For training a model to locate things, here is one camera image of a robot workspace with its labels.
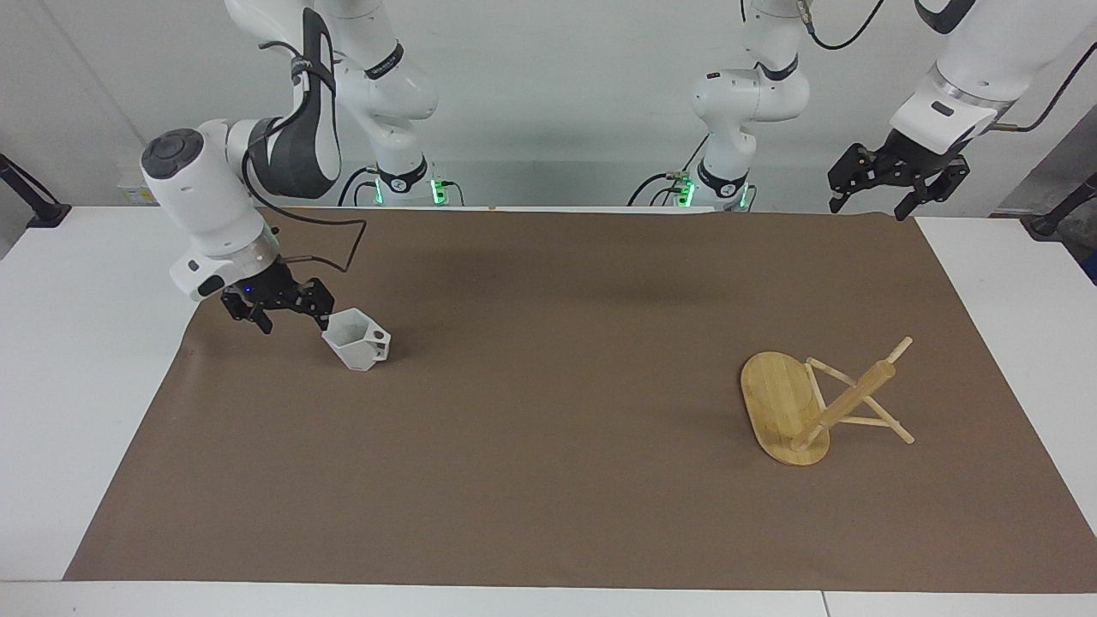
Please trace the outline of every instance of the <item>green led light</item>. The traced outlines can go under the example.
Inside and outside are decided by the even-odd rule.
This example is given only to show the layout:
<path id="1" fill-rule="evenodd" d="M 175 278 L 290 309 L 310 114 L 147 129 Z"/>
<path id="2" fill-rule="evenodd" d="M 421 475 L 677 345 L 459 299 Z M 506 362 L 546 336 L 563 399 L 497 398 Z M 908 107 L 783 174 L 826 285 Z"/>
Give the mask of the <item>green led light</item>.
<path id="1" fill-rule="evenodd" d="M 434 204 L 445 203 L 445 187 L 442 186 L 442 180 L 431 180 L 430 186 L 434 189 Z"/>
<path id="2" fill-rule="evenodd" d="M 739 205 L 735 209 L 738 212 L 750 212 L 755 198 L 758 197 L 758 187 L 754 184 L 743 186 L 743 197 L 739 198 Z"/>
<path id="3" fill-rule="evenodd" d="M 697 192 L 697 186 L 693 184 L 692 180 L 686 180 L 686 188 L 679 189 L 678 192 L 678 206 L 689 207 L 693 203 L 693 193 Z"/>

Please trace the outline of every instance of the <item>white wall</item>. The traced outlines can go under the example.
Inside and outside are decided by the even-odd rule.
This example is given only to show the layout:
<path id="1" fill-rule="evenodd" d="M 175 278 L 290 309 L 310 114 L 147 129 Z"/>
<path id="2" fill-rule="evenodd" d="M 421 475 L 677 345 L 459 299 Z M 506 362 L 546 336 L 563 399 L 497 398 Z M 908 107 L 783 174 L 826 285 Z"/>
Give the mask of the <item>white wall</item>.
<path id="1" fill-rule="evenodd" d="M 222 0 L 0 4 L 48 8 L 58 33 L 87 60 L 84 82 L 101 83 L 122 112 L 88 104 L 78 94 L 81 80 L 66 77 L 84 67 L 54 58 L 18 14 L 3 21 L 0 144 L 46 169 L 44 179 L 75 203 L 118 201 L 114 166 L 120 158 L 132 164 L 140 152 L 129 123 L 149 139 L 212 117 L 262 117 L 289 108 L 285 60 L 258 52 Z M 438 114 L 421 124 L 428 154 L 477 204 L 621 204 L 643 178 L 680 167 L 704 134 L 689 105 L 693 81 L 750 65 L 733 0 L 387 4 L 409 56 L 442 92 Z M 872 4 L 817 2 L 821 36 L 845 38 Z M 1008 117 L 1034 117 L 1095 36 L 1090 29 L 1075 42 Z M 812 79 L 812 104 L 798 120 L 757 126 L 757 210 L 826 211 L 826 170 L 855 141 L 880 145 L 891 113 L 941 43 L 909 0 L 886 2 L 848 49 L 805 43 L 801 67 Z M 12 67 L 9 57 L 21 61 Z M 23 61 L 49 66 L 32 70 Z M 971 179 L 949 203 L 924 212 L 989 213 L 1095 102 L 1097 80 L 1083 76 L 1040 131 L 979 141 L 966 152 Z M 341 136 L 348 166 L 369 160 L 349 119 Z M 855 198 L 849 211 L 891 210 L 901 197 L 879 189 Z"/>
<path id="2" fill-rule="evenodd" d="M 142 143 L 36 0 L 0 0 L 0 152 L 61 201 L 117 202 L 117 166 Z M 0 256 L 32 212 L 0 183 Z"/>

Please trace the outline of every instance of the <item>black cable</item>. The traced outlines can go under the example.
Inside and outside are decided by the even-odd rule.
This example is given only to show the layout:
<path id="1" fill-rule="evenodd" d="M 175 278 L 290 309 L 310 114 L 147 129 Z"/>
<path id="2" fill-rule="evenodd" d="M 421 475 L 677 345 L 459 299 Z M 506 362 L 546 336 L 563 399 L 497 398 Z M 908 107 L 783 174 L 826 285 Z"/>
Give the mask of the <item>black cable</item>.
<path id="1" fill-rule="evenodd" d="M 872 8 L 872 12 L 869 13 L 868 19 L 864 20 L 864 23 L 861 24 L 861 27 L 857 29 L 857 32 L 853 33 L 853 36 L 851 36 L 849 41 L 846 41 L 845 43 L 840 43 L 838 45 L 829 45 L 827 43 L 819 41 L 819 37 L 815 34 L 815 25 L 811 21 L 807 22 L 807 34 L 811 35 L 812 41 L 815 41 L 815 43 L 819 47 L 823 47 L 824 49 L 829 49 L 834 52 L 837 49 L 841 49 L 844 47 L 848 47 L 852 45 L 855 41 L 861 37 L 861 34 L 863 34 L 864 30 L 869 27 L 869 24 L 872 23 L 872 20 L 875 19 L 877 13 L 880 12 L 880 8 L 883 5 L 884 5 L 884 0 L 877 0 L 877 5 Z"/>
<path id="2" fill-rule="evenodd" d="M 1048 114 L 1051 113 L 1051 110 L 1054 109 L 1055 105 L 1059 103 L 1059 99 L 1063 96 L 1063 92 L 1066 91 L 1066 88 L 1071 85 L 1071 81 L 1074 81 L 1074 76 L 1076 76 L 1078 71 L 1082 70 L 1082 67 L 1086 64 L 1086 60 L 1089 59 L 1089 56 L 1092 56 L 1095 51 L 1097 51 L 1097 43 L 1090 45 L 1089 48 L 1086 49 L 1086 53 L 1082 55 L 1082 59 L 1079 59 L 1078 63 L 1074 65 L 1074 68 L 1071 69 L 1071 72 L 1066 76 L 1066 79 L 1063 80 L 1062 86 L 1060 86 L 1059 90 L 1055 91 L 1055 96 L 1051 98 L 1051 102 L 1049 102 L 1048 106 L 1044 108 L 1043 113 L 1040 114 L 1040 117 L 1036 119 L 1036 122 L 1029 124 L 1028 126 L 1017 126 L 1016 124 L 1007 124 L 1007 123 L 995 123 L 991 125 L 989 131 L 1005 131 L 1007 133 L 1028 133 L 1029 131 L 1032 131 L 1037 126 L 1040 126 L 1040 124 L 1042 124 L 1043 121 L 1048 119 Z"/>
<path id="3" fill-rule="evenodd" d="M 8 166 L 15 170 L 15 173 L 19 173 L 20 176 L 23 177 L 24 180 L 26 180 L 27 182 L 34 184 L 39 191 L 42 191 L 43 193 L 45 193 L 45 195 L 47 198 L 49 198 L 50 200 L 53 200 L 53 202 L 55 204 L 57 204 L 57 205 L 61 204 L 61 202 L 59 202 L 57 200 L 57 198 L 54 197 L 54 193 L 49 192 L 49 189 L 45 188 L 42 184 L 42 182 L 38 181 L 37 178 L 35 178 L 34 176 L 31 176 L 25 169 L 23 169 L 22 167 L 20 167 L 19 164 L 15 162 L 14 160 L 12 160 L 12 159 L 10 159 L 8 157 L 4 157 L 4 158 L 8 160 Z"/>
<path id="4" fill-rule="evenodd" d="M 667 199 L 669 199 L 671 194 L 677 192 L 678 192 L 678 187 L 670 187 L 668 189 L 663 189 L 661 191 L 655 193 L 655 197 L 652 198 L 652 201 L 647 205 L 655 205 L 655 200 L 659 199 L 659 195 L 664 193 L 666 193 L 667 197 L 663 198 L 663 205 L 666 205 Z"/>
<path id="5" fill-rule="evenodd" d="M 377 188 L 377 183 L 376 182 L 362 182 L 361 184 L 354 187 L 354 207 L 358 207 L 358 192 L 360 190 L 362 190 L 362 187 L 372 187 L 373 189 L 376 189 Z"/>
<path id="6" fill-rule="evenodd" d="M 260 43 L 259 44 L 259 49 L 260 51 L 270 49 L 271 47 L 284 47 L 284 48 L 290 49 L 291 52 L 293 52 L 294 56 L 301 56 L 301 52 L 298 52 L 296 47 L 294 47 L 293 45 L 290 45 L 285 41 L 268 41 L 265 43 Z"/>
<path id="7" fill-rule="evenodd" d="M 636 198 L 640 197 L 640 193 L 643 192 L 643 190 L 646 189 L 648 184 L 657 180 L 661 180 L 666 177 L 667 177 L 666 173 L 656 173 L 655 176 L 652 176 L 647 180 L 644 180 L 644 182 L 640 184 L 640 188 L 636 189 L 636 192 L 632 193 L 632 197 L 629 198 L 629 207 L 631 207 L 633 203 L 636 203 Z"/>
<path id="8" fill-rule="evenodd" d="M 249 170 L 248 161 L 250 160 L 251 160 L 251 153 L 247 152 L 244 153 L 244 158 L 240 160 L 240 172 L 244 176 L 244 184 L 248 187 L 248 190 L 251 191 L 251 195 L 255 197 L 259 203 L 265 205 L 267 207 L 271 209 L 278 214 L 285 216 L 286 218 L 293 218 L 294 221 L 301 221 L 302 223 L 310 223 L 313 225 L 326 225 L 332 227 L 342 227 L 347 225 L 361 225 L 361 227 L 358 231 L 358 237 L 354 238 L 354 245 L 351 246 L 350 254 L 347 255 L 346 266 L 339 266 L 338 263 L 329 259 L 326 259 L 324 257 L 317 257 L 315 255 L 304 255 L 301 257 L 293 257 L 292 261 L 290 259 L 286 260 L 287 263 L 297 263 L 301 261 L 317 261 L 319 263 L 324 263 L 325 266 L 330 266 L 342 273 L 347 273 L 350 270 L 351 263 L 354 262 L 354 255 L 358 254 L 358 247 L 360 244 L 362 244 L 362 236 L 365 235 L 365 227 L 367 225 L 365 218 L 329 221 L 327 218 L 313 218 L 312 216 L 304 216 L 302 214 L 295 214 L 293 212 L 282 210 L 281 207 L 274 205 L 273 203 L 264 199 L 261 194 L 259 194 L 259 191 L 257 191 L 256 187 L 251 183 L 251 175 L 248 172 Z"/>
<path id="9" fill-rule="evenodd" d="M 689 171 L 689 166 L 693 165 L 693 159 L 697 158 L 697 155 L 701 154 L 701 148 L 703 148 L 704 145 L 709 143 L 709 135 L 710 135 L 710 133 L 705 133 L 704 134 L 704 138 L 701 139 L 701 143 L 697 145 L 697 149 L 693 150 L 693 155 L 690 156 L 689 160 L 686 161 L 686 165 L 682 166 L 682 173 L 686 173 L 687 171 Z M 678 180 L 675 180 L 675 183 L 671 184 L 670 188 L 671 189 L 677 189 L 678 188 Z M 667 200 L 668 199 L 670 199 L 670 195 L 664 197 L 663 198 L 663 203 L 660 205 L 667 205 Z"/>
<path id="10" fill-rule="evenodd" d="M 301 115 L 305 113 L 305 108 L 308 106 L 308 103 L 312 101 L 312 99 L 313 99 L 313 91 L 305 90 L 305 96 L 301 99 L 301 104 L 297 105 L 297 109 L 293 110 L 293 113 L 291 113 L 287 117 L 282 119 L 282 122 L 271 123 L 271 126 L 268 127 L 267 131 L 263 131 L 262 135 L 252 139 L 251 143 L 248 144 L 248 154 L 250 154 L 251 148 L 259 145 L 260 142 L 271 138 L 279 131 L 285 128 L 286 126 L 293 124 L 294 122 L 297 122 Z"/>
<path id="11" fill-rule="evenodd" d="M 363 173 L 371 173 L 371 172 L 373 172 L 373 166 L 363 167 L 363 168 L 359 169 L 358 171 L 355 171 L 355 172 L 353 172 L 353 173 L 350 175 L 350 178 L 347 179 L 347 183 L 343 184 L 342 192 L 339 193 L 339 201 L 337 202 L 337 205 L 339 207 L 342 207 L 343 203 L 346 203 L 346 201 L 347 201 L 347 193 L 350 192 L 350 187 L 351 187 L 351 184 L 354 183 L 354 180 L 357 180 L 358 177 L 361 176 L 361 175 L 363 175 Z M 358 206 L 358 189 L 354 189 L 354 205 Z"/>
<path id="12" fill-rule="evenodd" d="M 456 182 L 454 182 L 452 180 L 446 180 L 445 182 L 442 182 L 442 186 L 443 187 L 456 187 L 457 188 L 457 194 L 461 195 L 461 207 L 465 206 L 465 191 L 463 191 L 461 189 L 461 184 L 459 184 L 459 183 L 456 183 Z"/>

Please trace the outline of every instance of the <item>black clamp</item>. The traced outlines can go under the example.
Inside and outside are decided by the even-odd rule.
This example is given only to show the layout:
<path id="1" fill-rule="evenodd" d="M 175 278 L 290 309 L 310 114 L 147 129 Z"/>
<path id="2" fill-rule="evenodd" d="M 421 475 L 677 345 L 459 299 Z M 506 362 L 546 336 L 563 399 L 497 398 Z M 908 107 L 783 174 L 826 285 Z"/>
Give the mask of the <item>black clamp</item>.
<path id="1" fill-rule="evenodd" d="M 916 207 L 930 201 L 943 202 L 964 181 L 971 168 L 960 149 L 968 142 L 937 155 L 897 131 L 892 131 L 884 145 L 875 152 L 853 144 L 827 173 L 830 189 L 830 212 L 837 214 L 850 195 L 881 184 L 909 187 L 913 190 L 895 206 L 895 218 L 903 221 Z M 937 177 L 931 183 L 927 178 Z"/>
<path id="2" fill-rule="evenodd" d="M 940 34 L 949 34 L 955 30 L 960 25 L 960 22 L 968 16 L 971 8 L 975 5 L 975 0 L 949 0 L 949 3 L 943 9 L 935 13 L 925 8 L 921 2 L 923 0 L 916 0 L 914 3 L 915 9 L 918 11 L 918 16 L 929 27 Z"/>
<path id="3" fill-rule="evenodd" d="M 251 322 L 263 334 L 274 328 L 267 311 L 278 310 L 308 315 L 321 330 L 327 330 L 328 317 L 336 304 L 323 281 L 314 278 L 297 283 L 281 258 L 261 273 L 225 288 L 220 302 L 234 319 Z"/>
<path id="4" fill-rule="evenodd" d="M 315 75 L 328 87 L 328 89 L 332 92 L 336 91 L 336 76 L 328 70 L 326 66 L 314 63 L 302 55 L 294 55 L 290 58 L 290 77 L 293 79 L 294 86 L 299 85 L 302 79 L 301 76 L 306 74 Z"/>
<path id="5" fill-rule="evenodd" d="M 422 157 L 422 162 L 419 167 L 416 167 L 407 173 L 400 173 L 399 176 L 394 176 L 384 169 L 377 169 L 377 176 L 388 184 L 388 188 L 393 190 L 394 193 L 407 193 L 411 190 L 411 187 L 416 184 L 419 180 L 427 177 L 427 157 Z"/>
<path id="6" fill-rule="evenodd" d="M 766 79 L 770 81 L 784 81 L 785 79 L 789 78 L 790 75 L 795 72 L 796 68 L 799 67 L 800 67 L 800 54 L 796 54 L 796 57 L 792 58 L 792 64 L 782 68 L 781 70 L 770 70 L 769 67 L 767 67 L 761 63 L 755 64 L 755 69 L 760 68 L 762 75 L 765 75 Z"/>
<path id="7" fill-rule="evenodd" d="M 33 228 L 54 228 L 61 224 L 61 221 L 68 216 L 68 213 L 72 211 L 72 206 L 67 203 L 61 203 L 57 201 L 57 198 L 53 195 L 45 187 L 42 187 L 42 192 L 44 192 L 53 203 L 47 202 L 38 194 L 37 191 L 31 188 L 31 183 L 42 187 L 42 184 L 30 173 L 23 170 L 18 164 L 12 161 L 10 158 L 0 154 L 0 181 L 7 183 L 15 193 L 23 198 L 23 201 L 31 206 L 34 211 L 34 218 L 26 224 L 29 229 Z"/>
<path id="8" fill-rule="evenodd" d="M 747 176 L 750 175 L 748 169 L 742 178 L 735 180 L 726 180 L 719 176 L 713 175 L 704 167 L 704 159 L 701 159 L 701 165 L 697 166 L 697 177 L 704 182 L 705 187 L 709 187 L 716 193 L 716 197 L 721 199 L 732 199 L 735 193 L 739 192 L 739 189 L 747 183 Z"/>
<path id="9" fill-rule="evenodd" d="M 377 63 L 376 66 L 374 66 L 373 68 L 365 69 L 365 76 L 372 80 L 381 79 L 382 77 L 387 75 L 388 71 L 396 68 L 396 66 L 399 65 L 400 60 L 403 59 L 404 59 L 404 45 L 400 45 L 400 43 L 397 41 L 396 48 L 393 49 L 393 53 L 388 54 L 387 58 Z"/>

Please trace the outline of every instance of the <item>white cup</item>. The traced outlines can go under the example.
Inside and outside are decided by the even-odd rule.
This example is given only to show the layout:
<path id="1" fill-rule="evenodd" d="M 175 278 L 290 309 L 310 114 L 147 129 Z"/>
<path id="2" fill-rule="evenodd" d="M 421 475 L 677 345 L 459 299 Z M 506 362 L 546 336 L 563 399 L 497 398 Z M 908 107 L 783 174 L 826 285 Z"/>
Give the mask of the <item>white cup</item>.
<path id="1" fill-rule="evenodd" d="M 369 315 L 348 308 L 328 317 L 324 340 L 352 371 L 367 371 L 388 358 L 392 336 Z"/>

